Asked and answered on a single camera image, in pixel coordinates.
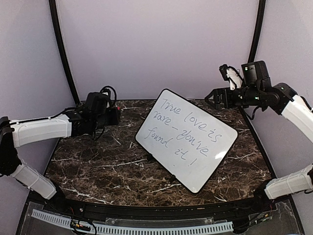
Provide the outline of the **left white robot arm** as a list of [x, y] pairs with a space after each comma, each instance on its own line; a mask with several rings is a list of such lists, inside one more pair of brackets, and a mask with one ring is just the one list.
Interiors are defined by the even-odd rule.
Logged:
[[0, 174], [11, 176], [50, 200], [50, 206], [58, 213], [66, 213], [69, 203], [60, 196], [54, 183], [28, 166], [18, 157], [21, 146], [49, 139], [91, 135], [100, 138], [97, 130], [120, 122], [120, 110], [116, 105], [117, 94], [113, 87], [105, 86], [99, 92], [89, 93], [86, 101], [69, 107], [51, 117], [26, 120], [0, 119]]

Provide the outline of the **white whiteboard black frame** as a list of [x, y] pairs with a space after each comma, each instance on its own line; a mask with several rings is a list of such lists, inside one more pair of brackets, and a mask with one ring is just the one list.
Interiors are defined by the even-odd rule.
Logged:
[[198, 193], [231, 150], [238, 132], [164, 89], [136, 141], [192, 193]]

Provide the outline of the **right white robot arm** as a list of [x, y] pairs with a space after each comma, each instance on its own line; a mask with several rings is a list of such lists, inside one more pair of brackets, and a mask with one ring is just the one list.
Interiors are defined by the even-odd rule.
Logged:
[[[205, 102], [216, 110], [235, 107], [265, 111], [271, 108], [276, 114], [293, 123], [310, 141], [313, 139], [313, 109], [306, 99], [286, 83], [271, 84], [264, 61], [242, 64], [242, 73], [226, 64], [219, 67], [223, 79], [229, 87], [213, 89]], [[313, 191], [313, 166], [287, 176], [264, 182], [257, 190], [257, 196], [250, 200], [250, 209], [261, 212], [268, 200], [298, 192]]]

